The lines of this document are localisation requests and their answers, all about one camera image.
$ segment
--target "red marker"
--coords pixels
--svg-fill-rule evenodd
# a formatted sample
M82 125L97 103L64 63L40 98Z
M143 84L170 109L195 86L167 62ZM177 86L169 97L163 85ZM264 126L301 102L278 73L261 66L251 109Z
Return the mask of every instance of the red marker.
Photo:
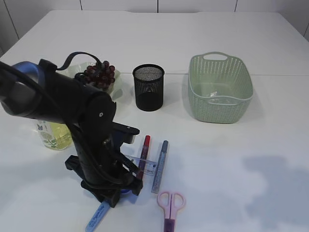
M140 158L143 160L146 160L147 159L147 156L148 156L148 150L149 150L149 143L150 143L150 136L149 135L146 135L145 137L145 141L144 141L144 146L143 146L143 150L141 151L141 155L140 155ZM139 169L140 169L140 172L137 174L137 178L142 180L143 179L143 175L144 175L144 170L145 170L145 166L146 166L146 162L145 161L142 161L140 160L140 163L139 163Z

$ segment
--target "white wall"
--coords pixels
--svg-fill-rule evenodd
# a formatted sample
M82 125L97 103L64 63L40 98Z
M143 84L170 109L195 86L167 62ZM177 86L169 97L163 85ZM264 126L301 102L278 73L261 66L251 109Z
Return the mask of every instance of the white wall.
M0 47L4 52L8 50L18 36L22 37L51 10L81 8L151 13L158 9L161 13L235 10L279 12L302 35L309 24L309 0L0 0Z
M18 41L17 34L5 7L4 1L0 0L0 48L6 52Z
M302 35L309 23L309 0L238 0L236 11L279 12Z
M157 12L157 0L81 0L83 10Z
M236 0L159 0L160 13L234 11Z
M51 10L80 10L79 0L5 0L19 37Z

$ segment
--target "blue marker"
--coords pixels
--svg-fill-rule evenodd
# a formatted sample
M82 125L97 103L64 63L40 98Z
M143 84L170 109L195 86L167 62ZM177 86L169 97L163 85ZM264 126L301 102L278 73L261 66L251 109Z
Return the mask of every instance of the blue marker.
M102 221L105 214L110 209L110 205L107 202L102 202L93 217L91 218L90 222L86 226L86 232L93 232L99 223Z

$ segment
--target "basket handle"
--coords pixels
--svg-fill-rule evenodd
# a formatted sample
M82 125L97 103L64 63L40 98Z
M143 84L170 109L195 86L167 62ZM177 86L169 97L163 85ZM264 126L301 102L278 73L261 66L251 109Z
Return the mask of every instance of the basket handle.
M208 53L205 53L205 54L200 55L200 56L203 57L203 59L206 59L206 60L216 60L216 59L207 59L207 58L205 58L205 56L208 56L208 55L220 55L220 56L226 57L226 59L231 58L229 55L227 55L227 54L225 54L223 52L208 52Z
M229 99L229 101L231 102L230 103L218 103L222 98ZM215 97L215 98L211 98L208 100L208 103L212 105L238 105L241 102L243 102L243 100L230 98L227 96Z

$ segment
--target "bottle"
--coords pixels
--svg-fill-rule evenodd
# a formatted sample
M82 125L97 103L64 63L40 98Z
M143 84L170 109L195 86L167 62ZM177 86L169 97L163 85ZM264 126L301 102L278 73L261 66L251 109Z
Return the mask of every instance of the bottle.
M36 120L36 129L45 147L53 150L64 150L72 143L72 136L64 124Z

